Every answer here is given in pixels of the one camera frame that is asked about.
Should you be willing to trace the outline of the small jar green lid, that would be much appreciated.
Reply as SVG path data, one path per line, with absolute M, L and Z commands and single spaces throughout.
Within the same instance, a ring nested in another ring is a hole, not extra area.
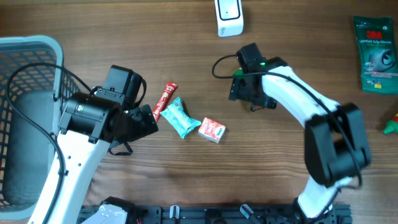
M 233 77 L 238 78 L 244 75 L 244 72 L 241 69 L 238 69 L 234 72 Z

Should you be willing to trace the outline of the pale green small packet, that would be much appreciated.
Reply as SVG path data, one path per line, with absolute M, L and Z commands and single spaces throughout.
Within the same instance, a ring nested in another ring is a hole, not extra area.
M 193 119 L 185 113 L 180 97 L 176 98 L 160 114 L 174 127 L 182 139 L 201 125 L 201 121 Z

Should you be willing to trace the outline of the red small packet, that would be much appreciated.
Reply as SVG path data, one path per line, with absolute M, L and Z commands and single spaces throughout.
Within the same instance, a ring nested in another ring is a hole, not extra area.
M 169 102 L 169 99 L 173 95 L 174 91 L 178 88 L 178 85 L 173 83 L 173 82 L 168 82 L 165 86 L 165 89 L 155 105 L 155 108 L 152 111 L 152 114 L 154 116 L 154 119 L 156 122 L 158 122 L 160 118 L 160 112 L 164 110 L 166 107 L 167 103 Z

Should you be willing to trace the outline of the red white small carton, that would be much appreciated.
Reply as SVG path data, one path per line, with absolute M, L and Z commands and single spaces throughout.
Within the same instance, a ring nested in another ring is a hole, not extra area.
M 213 141 L 215 143 L 220 142 L 225 131 L 226 131 L 226 126 L 216 121 L 213 121 L 212 119 L 209 118 L 204 118 L 198 130 L 199 134 L 203 138 Z

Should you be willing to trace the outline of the green 3M gloves packet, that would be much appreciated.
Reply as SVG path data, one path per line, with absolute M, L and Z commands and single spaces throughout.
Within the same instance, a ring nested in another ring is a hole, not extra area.
M 397 51 L 391 17 L 353 17 L 363 91 L 397 94 Z

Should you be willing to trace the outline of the chilli sauce bottle green cap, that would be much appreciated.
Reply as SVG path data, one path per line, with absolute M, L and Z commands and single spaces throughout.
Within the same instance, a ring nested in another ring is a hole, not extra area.
M 398 133 L 398 114 L 386 123 L 386 127 L 383 130 L 383 134 L 395 134 Z

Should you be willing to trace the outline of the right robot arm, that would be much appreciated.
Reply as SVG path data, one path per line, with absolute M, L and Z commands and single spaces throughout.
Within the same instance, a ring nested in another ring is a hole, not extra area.
M 349 208 L 334 205 L 343 189 L 363 185 L 362 169 L 371 153 L 361 110 L 353 103 L 331 100 L 306 84 L 280 57 L 266 59 L 257 44 L 241 47 L 233 57 L 240 68 L 233 75 L 230 100 L 274 109 L 281 104 L 304 130 L 304 162 L 310 175 L 289 207 L 264 212 L 264 223 L 342 223 Z

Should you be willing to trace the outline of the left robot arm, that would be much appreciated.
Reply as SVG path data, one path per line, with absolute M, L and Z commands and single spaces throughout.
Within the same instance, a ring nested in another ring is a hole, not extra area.
M 57 136 L 62 155 L 54 157 L 30 223 L 75 223 L 105 154 L 158 131 L 138 95 L 146 87 L 139 74 L 113 65 L 102 87 L 66 101 Z

